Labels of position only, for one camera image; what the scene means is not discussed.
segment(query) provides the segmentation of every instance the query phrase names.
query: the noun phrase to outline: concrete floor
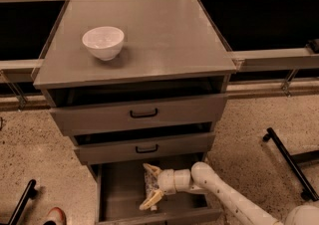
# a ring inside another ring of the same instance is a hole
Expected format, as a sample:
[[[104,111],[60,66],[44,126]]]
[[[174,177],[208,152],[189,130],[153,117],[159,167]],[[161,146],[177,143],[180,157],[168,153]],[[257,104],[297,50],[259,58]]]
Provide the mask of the concrete floor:
[[[291,153],[319,149],[318,84],[297,86],[292,85],[291,98],[278,86],[271,92],[259,86],[230,87],[232,99],[217,125],[207,161],[223,180],[280,220],[295,206],[319,207],[319,202],[300,198],[302,188],[274,143],[262,141],[271,126]],[[66,212],[68,225],[94,224],[95,180],[78,161],[70,140],[61,136],[43,98],[29,100],[18,112],[15,99],[0,99],[0,223],[8,222],[28,181],[36,179],[38,195],[28,202],[20,224],[41,224],[54,206]],[[318,162],[302,169],[319,192]],[[216,222],[206,224],[239,222],[224,210]]]

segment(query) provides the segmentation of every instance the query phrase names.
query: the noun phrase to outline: bowl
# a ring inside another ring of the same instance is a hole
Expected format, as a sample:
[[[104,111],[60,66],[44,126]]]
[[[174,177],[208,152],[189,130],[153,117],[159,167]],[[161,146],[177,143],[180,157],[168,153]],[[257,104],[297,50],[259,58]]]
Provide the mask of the bowl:
[[[84,34],[82,43],[88,51],[103,61],[109,61],[121,51],[124,33],[115,27],[99,27]]]

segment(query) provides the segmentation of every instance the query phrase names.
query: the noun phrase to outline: countertop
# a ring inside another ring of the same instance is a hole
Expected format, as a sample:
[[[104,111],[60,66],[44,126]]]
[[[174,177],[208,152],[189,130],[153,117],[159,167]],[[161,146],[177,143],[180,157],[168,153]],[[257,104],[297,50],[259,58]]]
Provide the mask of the countertop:
[[[114,26],[126,35],[104,62],[83,35]],[[227,55],[197,0],[70,0],[40,72],[38,89],[69,88],[231,74]]]

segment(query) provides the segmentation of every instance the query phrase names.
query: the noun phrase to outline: shoe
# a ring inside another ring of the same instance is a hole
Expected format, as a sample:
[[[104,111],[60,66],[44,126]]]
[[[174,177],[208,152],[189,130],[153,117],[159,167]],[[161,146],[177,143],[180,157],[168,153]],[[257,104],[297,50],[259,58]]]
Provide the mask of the shoe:
[[[52,208],[45,219],[44,225],[66,225],[65,213],[59,207]]]

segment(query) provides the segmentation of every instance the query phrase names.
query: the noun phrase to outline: black rod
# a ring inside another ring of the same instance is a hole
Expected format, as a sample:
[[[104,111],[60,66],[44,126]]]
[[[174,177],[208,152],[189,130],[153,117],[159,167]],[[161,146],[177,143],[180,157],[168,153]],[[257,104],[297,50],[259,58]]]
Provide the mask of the black rod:
[[[298,177],[301,184],[304,186],[306,192],[310,195],[311,199],[313,201],[319,200],[317,192],[314,190],[314,188],[311,186],[310,182],[307,180],[306,176],[303,174],[303,172],[300,170],[299,166],[296,164],[286,147],[283,145],[275,131],[270,127],[267,129],[268,135],[264,136],[264,139],[268,137],[272,138],[275,144],[277,145],[278,149],[280,150],[281,154],[284,156],[288,164],[290,165],[292,171],[295,173],[295,175]]]
[[[24,190],[19,203],[16,206],[16,209],[14,210],[8,225],[16,225],[20,219],[20,216],[29,200],[29,198],[32,198],[35,196],[37,191],[35,190],[34,186],[36,185],[36,180],[30,180],[26,189]]]

